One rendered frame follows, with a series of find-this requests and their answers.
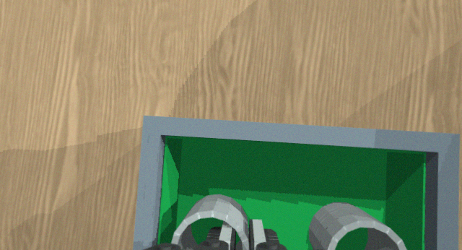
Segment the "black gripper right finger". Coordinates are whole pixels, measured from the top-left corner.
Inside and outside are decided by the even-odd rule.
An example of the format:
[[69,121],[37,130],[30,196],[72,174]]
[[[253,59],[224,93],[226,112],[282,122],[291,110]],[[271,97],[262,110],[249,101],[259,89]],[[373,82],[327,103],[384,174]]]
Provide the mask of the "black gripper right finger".
[[287,250],[272,229],[263,228],[262,220],[249,219],[250,250]]

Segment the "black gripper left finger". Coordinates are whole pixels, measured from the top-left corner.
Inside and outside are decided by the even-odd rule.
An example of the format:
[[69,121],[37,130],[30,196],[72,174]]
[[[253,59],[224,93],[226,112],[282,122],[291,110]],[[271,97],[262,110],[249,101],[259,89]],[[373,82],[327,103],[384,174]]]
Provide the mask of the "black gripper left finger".
[[[181,250],[173,243],[161,243],[144,250]],[[236,250],[236,230],[223,221],[222,227],[213,227],[209,230],[205,241],[202,241],[197,250]]]

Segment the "grey metal sleeve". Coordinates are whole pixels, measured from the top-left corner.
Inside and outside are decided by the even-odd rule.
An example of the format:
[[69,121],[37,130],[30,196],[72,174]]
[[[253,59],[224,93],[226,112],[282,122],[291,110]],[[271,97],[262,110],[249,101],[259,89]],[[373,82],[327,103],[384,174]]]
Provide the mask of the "grey metal sleeve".
[[198,244],[192,235],[191,223],[208,217],[223,220],[236,230],[240,237],[236,250],[250,250],[245,211],[232,197],[221,194],[207,195],[197,201],[174,232],[171,243],[181,246],[181,250],[197,250]]
[[365,250],[406,250],[403,240],[387,225],[347,202],[332,202],[317,211],[309,225],[313,250],[335,250],[349,231],[367,228]]

